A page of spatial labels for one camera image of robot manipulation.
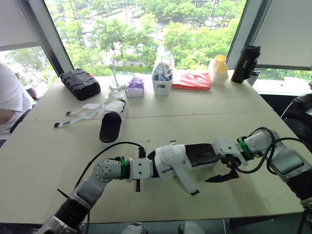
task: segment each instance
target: bottle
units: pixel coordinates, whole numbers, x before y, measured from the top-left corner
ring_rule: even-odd
[[[242,84],[245,79],[248,79],[255,66],[257,59],[260,56],[260,46],[245,46],[235,66],[234,73],[231,78],[232,84]]]
[[[214,72],[214,79],[212,85],[224,85],[225,81],[229,77],[228,75],[228,66],[223,63],[219,65]]]
[[[223,66],[225,62],[226,62],[226,56],[224,55],[217,55],[215,58],[213,58],[210,61],[208,65],[208,70],[209,70],[210,79],[212,80],[212,84],[213,84],[213,80],[215,79],[215,75],[218,70],[218,67],[221,65]]]

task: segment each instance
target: green ring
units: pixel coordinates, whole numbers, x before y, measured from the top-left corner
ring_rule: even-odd
[[[254,156],[253,156],[252,152],[249,151],[248,146],[246,145],[246,143],[243,141],[243,139],[241,137],[238,138],[238,143],[239,143],[240,147],[242,148],[242,150],[247,155],[248,160],[252,160],[254,158]]]
[[[120,163],[121,163],[121,177],[120,179],[124,179],[126,175],[126,166],[128,165],[128,162],[125,162],[123,157],[120,157]]]

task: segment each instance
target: white shirt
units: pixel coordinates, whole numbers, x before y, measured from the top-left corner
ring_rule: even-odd
[[[9,121],[0,124],[0,140],[7,140],[14,123],[31,109],[31,98],[12,70],[3,64],[0,64],[0,109],[15,111]]]

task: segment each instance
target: black thermos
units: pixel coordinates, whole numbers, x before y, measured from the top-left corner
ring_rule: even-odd
[[[242,84],[245,79],[251,76],[257,65],[260,48],[260,46],[247,45],[241,50],[240,57],[231,78],[232,84]]]

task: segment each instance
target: person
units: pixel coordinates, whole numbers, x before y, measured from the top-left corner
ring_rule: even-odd
[[[14,123],[31,108],[31,97],[14,72],[0,64],[0,147],[10,137]]]

